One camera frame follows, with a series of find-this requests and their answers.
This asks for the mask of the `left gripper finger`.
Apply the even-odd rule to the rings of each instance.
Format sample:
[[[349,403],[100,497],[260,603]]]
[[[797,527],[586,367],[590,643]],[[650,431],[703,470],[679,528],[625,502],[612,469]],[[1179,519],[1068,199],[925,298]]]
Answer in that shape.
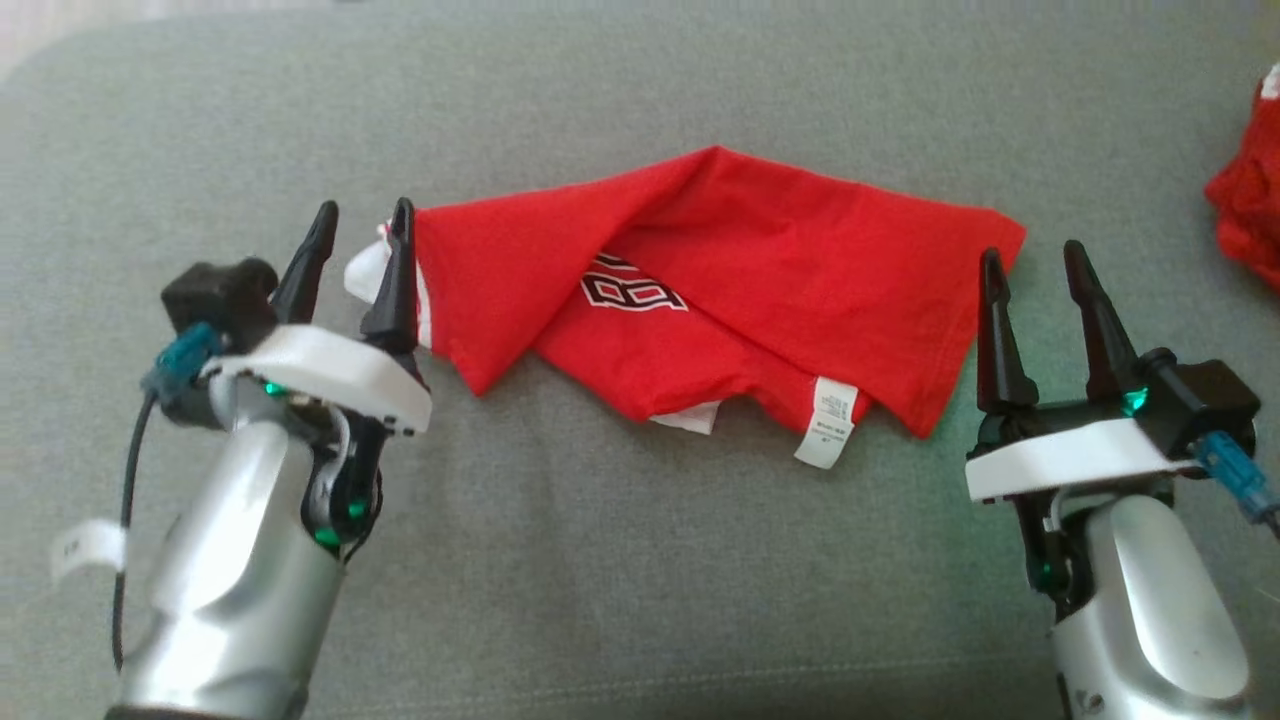
[[[385,270],[378,295],[360,324],[365,342],[389,355],[410,354],[419,345],[413,211],[410,199],[397,201],[387,232]]]
[[[334,200],[324,201],[303,242],[294,251],[280,284],[271,296],[271,307],[282,324],[310,324],[317,302],[324,268],[337,241],[340,211]]]

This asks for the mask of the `red white-sleeved jersey shirt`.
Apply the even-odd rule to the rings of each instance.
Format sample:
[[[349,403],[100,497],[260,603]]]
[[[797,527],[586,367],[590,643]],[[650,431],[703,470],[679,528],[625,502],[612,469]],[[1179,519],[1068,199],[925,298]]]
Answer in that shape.
[[[753,398],[832,468],[867,411],[925,438],[978,332],[983,252],[1027,237],[714,146],[611,178],[410,214],[419,342],[486,393],[524,355],[634,421],[709,433]]]

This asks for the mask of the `red mesh garment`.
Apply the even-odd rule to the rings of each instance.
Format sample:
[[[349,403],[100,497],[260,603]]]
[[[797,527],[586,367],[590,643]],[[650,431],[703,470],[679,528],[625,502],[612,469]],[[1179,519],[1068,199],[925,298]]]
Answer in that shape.
[[[1239,147],[1204,196],[1222,254],[1280,295],[1280,60],[1260,82]]]

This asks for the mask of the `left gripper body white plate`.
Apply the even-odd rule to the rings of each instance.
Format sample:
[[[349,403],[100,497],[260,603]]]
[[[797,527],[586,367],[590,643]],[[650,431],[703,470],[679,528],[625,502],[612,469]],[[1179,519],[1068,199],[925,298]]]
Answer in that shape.
[[[433,413],[411,355],[315,325],[279,325],[247,354],[210,359],[200,379],[233,427],[248,420],[234,398],[244,389],[252,411],[312,454],[300,514],[306,532],[338,559],[352,559],[380,518],[387,443],[422,436]]]

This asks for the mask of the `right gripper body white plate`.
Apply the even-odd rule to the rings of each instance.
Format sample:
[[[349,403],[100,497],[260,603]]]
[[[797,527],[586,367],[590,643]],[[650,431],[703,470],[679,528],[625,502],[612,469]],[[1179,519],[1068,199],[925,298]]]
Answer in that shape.
[[[991,415],[965,464],[977,503],[1018,514],[1029,587],[1059,614],[1199,614],[1203,564],[1172,511],[1170,460],[1116,407]]]

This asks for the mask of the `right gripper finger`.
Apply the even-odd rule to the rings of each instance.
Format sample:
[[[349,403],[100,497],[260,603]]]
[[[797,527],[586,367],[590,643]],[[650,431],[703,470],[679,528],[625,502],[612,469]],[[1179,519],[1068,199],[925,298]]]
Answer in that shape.
[[[1120,401],[1142,388],[1137,352],[1084,245],[1069,240],[1062,259],[1069,293],[1082,318],[1089,373],[1085,397],[1091,402]]]
[[[979,329],[977,337],[977,406],[987,414],[1006,414],[1039,402],[1036,382],[1025,373],[1009,315],[1011,291],[1001,254],[987,249],[979,269]]]

